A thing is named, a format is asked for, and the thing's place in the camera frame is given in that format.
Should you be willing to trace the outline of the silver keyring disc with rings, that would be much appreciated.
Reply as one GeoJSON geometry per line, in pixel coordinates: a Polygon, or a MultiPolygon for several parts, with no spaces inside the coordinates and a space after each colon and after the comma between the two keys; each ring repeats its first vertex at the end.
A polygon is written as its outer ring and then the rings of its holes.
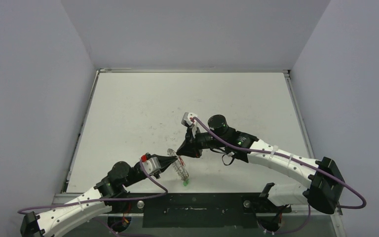
{"type": "MultiPolygon", "coordinates": [[[[177,157],[179,156],[179,155],[177,155],[176,152],[175,152],[173,149],[171,149],[171,148],[167,149],[167,154],[168,154],[169,156],[177,156],[177,157]]],[[[172,164],[172,166],[174,167],[176,173],[178,174],[178,176],[180,177],[180,179],[182,180],[182,182],[184,182],[185,180],[189,180],[189,173],[188,173],[188,171],[185,169],[185,167],[183,167],[183,166],[181,165],[179,159],[178,159],[176,162],[174,162],[174,163],[172,164]]]]}

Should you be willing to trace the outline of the key with red tag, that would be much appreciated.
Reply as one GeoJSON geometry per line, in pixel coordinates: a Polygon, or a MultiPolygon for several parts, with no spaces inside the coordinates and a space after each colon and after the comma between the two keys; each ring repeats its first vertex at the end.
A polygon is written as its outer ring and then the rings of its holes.
{"type": "Polygon", "coordinates": [[[180,156],[178,156],[178,158],[179,158],[179,161],[180,161],[181,165],[182,165],[183,167],[185,167],[185,163],[184,163],[183,159],[182,159],[180,156]]]}

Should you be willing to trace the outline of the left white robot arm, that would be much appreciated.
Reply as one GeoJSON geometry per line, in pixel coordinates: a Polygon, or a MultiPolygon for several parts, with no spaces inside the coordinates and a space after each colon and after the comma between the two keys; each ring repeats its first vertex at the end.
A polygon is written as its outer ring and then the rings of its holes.
{"type": "Polygon", "coordinates": [[[35,212],[37,207],[19,210],[18,212],[24,216],[20,234],[23,237],[62,237],[101,214],[123,212],[128,203],[144,200],[144,197],[130,197],[126,187],[146,178],[164,191],[148,198],[164,196],[168,191],[157,179],[178,160],[179,157],[176,155],[159,156],[146,153],[134,166],[119,161],[95,186],[65,204],[43,206],[42,213],[35,212]]]}

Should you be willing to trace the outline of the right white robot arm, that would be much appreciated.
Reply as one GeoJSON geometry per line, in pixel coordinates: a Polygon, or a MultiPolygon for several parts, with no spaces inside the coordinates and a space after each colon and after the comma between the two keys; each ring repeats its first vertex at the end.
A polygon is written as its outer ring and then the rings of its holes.
{"type": "Polygon", "coordinates": [[[200,158],[203,150],[210,150],[235,160],[256,164],[286,175],[297,181],[294,185],[268,183],[262,190],[259,205],[266,212],[290,204],[308,204],[315,210],[334,214],[343,190],[343,177],[336,163],[327,157],[322,160],[303,158],[270,145],[258,137],[238,131],[227,124],[223,115],[214,115],[204,125],[196,114],[186,112],[182,125],[187,128],[185,140],[176,154],[200,158]]]}

